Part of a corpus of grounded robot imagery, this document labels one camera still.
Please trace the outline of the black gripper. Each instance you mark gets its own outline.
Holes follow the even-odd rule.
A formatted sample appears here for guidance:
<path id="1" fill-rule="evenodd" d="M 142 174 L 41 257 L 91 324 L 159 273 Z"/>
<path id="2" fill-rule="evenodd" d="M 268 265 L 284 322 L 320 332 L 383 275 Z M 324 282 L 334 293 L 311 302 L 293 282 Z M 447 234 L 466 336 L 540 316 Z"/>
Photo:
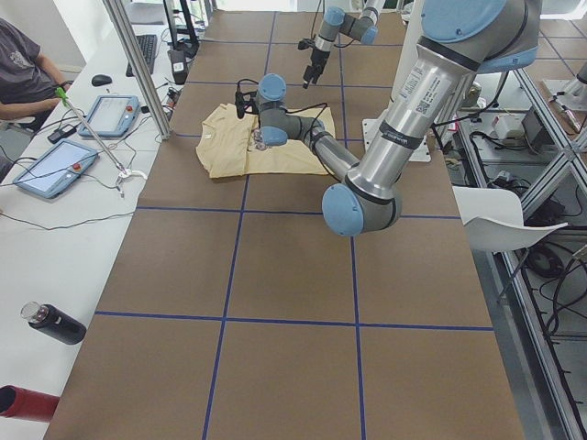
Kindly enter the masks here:
<path id="1" fill-rule="evenodd" d="M 245 114 L 257 115 L 259 113 L 257 94 L 257 92 L 235 94 L 238 119 L 242 119 Z"/>
<path id="2" fill-rule="evenodd" d="M 326 68 L 327 61 L 329 58 L 329 51 L 323 51 L 321 49 L 313 48 L 311 54 L 311 65 L 305 68 L 303 75 L 303 87 L 307 88 L 311 81 L 313 84 L 317 84 L 320 76 Z"/>

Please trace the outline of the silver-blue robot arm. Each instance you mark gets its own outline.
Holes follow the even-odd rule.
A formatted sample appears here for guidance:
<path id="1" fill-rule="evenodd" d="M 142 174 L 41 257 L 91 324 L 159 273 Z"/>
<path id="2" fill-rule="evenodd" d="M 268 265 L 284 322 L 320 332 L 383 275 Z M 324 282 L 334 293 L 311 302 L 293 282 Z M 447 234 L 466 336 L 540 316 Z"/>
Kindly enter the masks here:
<path id="1" fill-rule="evenodd" d="M 359 17 L 354 17 L 338 6 L 330 6 L 323 15 L 320 29 L 311 38 L 298 42 L 299 50 L 312 49 L 310 64 L 305 68 L 303 87 L 316 84 L 323 74 L 327 61 L 339 35 L 352 41 L 370 45 L 378 34 L 377 23 L 384 1 L 367 1 Z"/>
<path id="2" fill-rule="evenodd" d="M 537 56 L 539 1 L 425 1 L 417 59 L 399 94 L 383 114 L 361 159 L 354 157 L 313 117 L 286 109 L 286 85 L 267 74 L 254 92 L 236 91 L 237 115 L 258 116 L 265 145 L 300 140 L 338 183 L 322 199 L 329 228 L 341 236 L 383 230 L 395 223 L 401 203 L 394 185 L 461 79 L 507 72 Z"/>

